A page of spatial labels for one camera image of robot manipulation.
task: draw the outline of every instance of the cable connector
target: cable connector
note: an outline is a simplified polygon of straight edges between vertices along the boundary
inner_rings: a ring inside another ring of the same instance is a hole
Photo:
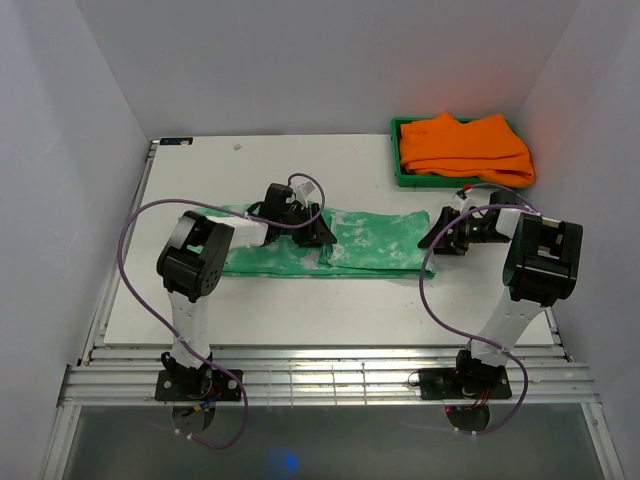
[[[296,196],[296,200],[299,201],[304,207],[309,205],[307,198],[316,189],[313,182],[305,182],[296,187],[293,187],[293,194]]]

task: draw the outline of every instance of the blue light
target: blue light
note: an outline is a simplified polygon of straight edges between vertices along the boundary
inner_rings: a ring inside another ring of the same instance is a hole
[[[287,453],[287,467],[289,467],[289,471],[295,472],[297,466],[298,461],[296,460],[296,456],[291,452]]]
[[[265,467],[270,479],[289,480],[298,469],[298,459],[291,449],[275,447],[266,452]]]

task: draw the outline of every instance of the purple cable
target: purple cable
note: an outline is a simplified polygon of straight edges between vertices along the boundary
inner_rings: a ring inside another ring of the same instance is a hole
[[[142,296],[138,293],[138,291],[135,289],[135,287],[131,284],[131,281],[129,280],[127,272],[125,272],[125,270],[124,270],[124,244],[125,244],[125,240],[127,238],[127,232],[129,231],[129,228],[131,228],[131,225],[136,220],[136,218],[138,218],[138,216],[142,212],[144,212],[145,210],[148,210],[151,207],[155,207],[155,206],[158,206],[158,205],[176,204],[176,203],[177,204],[183,204],[183,205],[194,205],[194,206],[202,207],[202,208],[209,208],[211,210],[215,210],[215,211],[218,211],[218,212],[226,213],[228,215],[233,215],[233,216],[240,217],[240,218],[249,217],[252,220],[255,220],[255,221],[261,222],[261,223],[265,223],[265,224],[271,225],[273,227],[289,228],[289,229],[303,228],[303,227],[306,227],[307,225],[310,225],[311,223],[315,222],[316,219],[322,214],[322,211],[324,210],[324,204],[325,204],[325,195],[324,195],[324,190],[322,189],[322,186],[318,183],[318,181],[315,180],[310,175],[307,175],[305,173],[294,173],[294,174],[290,175],[289,179],[288,179],[289,185],[291,185],[291,180],[293,178],[295,178],[295,177],[304,177],[304,178],[306,178],[308,180],[311,180],[315,184],[315,186],[318,187],[318,191],[320,192],[320,197],[322,198],[322,201],[321,201],[321,204],[320,204],[320,209],[318,210],[318,213],[316,213],[309,220],[307,220],[305,222],[302,222],[300,224],[297,224],[297,225],[287,225],[287,224],[284,224],[284,223],[274,222],[274,221],[271,221],[271,220],[265,220],[265,219],[258,218],[258,217],[253,216],[253,215],[234,212],[234,211],[228,210],[226,208],[216,207],[214,205],[209,205],[209,204],[206,204],[206,203],[197,202],[195,200],[187,200],[187,199],[182,199],[182,198],[167,198],[167,199],[164,199],[164,200],[156,200],[154,202],[149,202],[146,205],[143,205],[140,208],[138,208],[127,219],[127,221],[125,222],[124,226],[122,227],[122,231],[120,232],[120,238],[118,239],[118,250],[117,250],[117,253],[116,253],[116,261],[118,263],[118,270],[120,271],[120,277],[122,278],[122,282],[126,285],[126,287],[129,290],[129,292],[131,292],[131,295],[133,295],[133,297],[140,303],[140,305],[142,305],[151,315],[156,317],[160,321],[160,323],[162,323],[173,334],[173,336],[176,337],[180,341],[182,346],[191,355],[193,355],[195,358],[200,360],[202,363],[208,365],[209,367],[222,372],[223,374],[228,376],[231,380],[235,380],[237,382],[238,386],[240,387],[240,392],[242,393],[242,400],[244,402],[244,408],[243,408],[243,414],[242,414],[242,425],[238,429],[237,433],[227,443],[223,443],[221,445],[215,444],[215,443],[209,442],[208,440],[205,440],[204,438],[198,437],[197,435],[192,435],[192,434],[189,434],[188,432],[183,432],[181,430],[181,433],[183,433],[185,435],[191,435],[190,438],[192,438],[196,442],[201,443],[202,445],[205,445],[205,446],[207,446],[209,448],[212,448],[214,450],[224,450],[226,448],[231,447],[234,443],[236,443],[238,441],[238,439],[240,438],[240,436],[244,432],[244,430],[246,428],[246,425],[247,425],[247,417],[248,417],[248,414],[249,414],[249,400],[247,398],[247,391],[245,390],[242,381],[238,377],[236,377],[233,373],[231,373],[226,368],[221,367],[217,363],[214,363],[211,360],[209,360],[207,358],[204,358],[202,355],[200,355],[198,352],[196,352],[187,342],[185,342],[184,340],[180,340],[180,332],[178,332],[178,330],[173,325],[171,325],[171,323],[168,320],[166,320],[155,308],[153,308],[151,305],[149,305],[149,303],[144,298],[142,298]]]
[[[494,188],[500,188],[502,190],[506,190],[507,192],[515,193],[516,197],[518,197],[520,199],[520,201],[522,203],[524,203],[527,207],[529,207],[531,210],[533,210],[534,213],[540,213],[540,211],[536,207],[531,205],[531,202],[529,202],[529,200],[527,200],[522,195],[520,195],[518,192],[516,192],[515,190],[512,190],[509,187],[505,187],[504,185],[500,185],[499,183],[491,183],[491,182],[482,182],[482,183],[476,183],[475,185],[471,185],[471,189],[474,189],[476,187],[494,187]]]
[[[451,229],[454,226],[456,226],[458,223],[460,223],[465,218],[468,218],[468,217],[472,216],[474,213],[482,212],[482,211],[485,211],[485,210],[502,210],[503,208],[512,208],[512,209],[516,209],[516,210],[522,210],[524,212],[528,212],[529,211],[526,207],[523,207],[523,206],[520,206],[520,205],[485,205],[483,207],[472,208],[471,210],[460,214],[459,217],[455,218],[447,226],[445,226],[440,231],[440,233],[438,233],[438,235],[436,235],[436,238],[433,240],[433,242],[431,242],[431,245],[429,245],[429,248],[427,249],[427,253],[424,256],[424,260],[422,261],[422,266],[420,267],[420,276],[418,278],[418,285],[419,285],[419,288],[420,288],[420,299],[422,300],[422,304],[424,305],[424,308],[427,310],[427,313],[429,315],[431,315],[431,318],[433,318],[433,320],[438,325],[440,325],[442,328],[444,328],[445,330],[447,330],[447,331],[449,331],[451,333],[455,333],[456,335],[460,335],[462,337],[466,337],[466,338],[468,338],[470,340],[477,340],[479,342],[486,343],[486,344],[491,345],[491,346],[493,346],[493,347],[495,347],[495,348],[497,348],[499,350],[504,350],[502,345],[500,345],[499,343],[494,342],[493,340],[489,340],[488,338],[480,337],[479,335],[473,335],[471,333],[463,332],[462,330],[458,330],[457,328],[454,328],[454,327],[452,327],[450,325],[447,325],[442,320],[440,320],[438,318],[438,316],[433,312],[433,310],[431,309],[431,306],[429,305],[429,302],[427,301],[427,297],[426,297],[426,295],[424,293],[424,278],[425,278],[425,275],[426,275],[427,261],[429,260],[429,257],[431,257],[436,245],[440,242],[440,240],[442,240],[442,238],[449,231],[449,229]],[[524,398],[527,396],[527,391],[529,390],[529,375],[527,374],[527,369],[525,368],[524,364],[517,357],[515,357],[513,354],[511,354],[511,352],[506,352],[505,351],[503,353],[509,359],[513,360],[520,367],[520,369],[522,370],[522,375],[524,377],[524,379],[523,379],[524,385],[522,387],[522,393],[520,394],[520,398],[518,399],[518,401],[516,402],[514,407],[511,409],[511,411],[502,420],[500,420],[498,423],[496,423],[495,425],[492,425],[491,427],[489,427],[489,428],[487,428],[485,430],[482,430],[482,431],[479,431],[479,432],[475,432],[475,435],[486,435],[488,433],[495,432],[499,428],[503,427],[518,412],[518,410],[522,406],[522,402],[524,402]],[[412,428],[425,428],[425,429],[430,429],[430,430],[436,430],[436,428],[434,428],[434,427],[422,427],[422,426],[419,426],[419,425],[407,425],[407,426],[410,426]],[[469,434],[469,435],[474,435],[474,432],[469,431],[469,430],[460,430],[460,432],[466,433],[466,434]]]

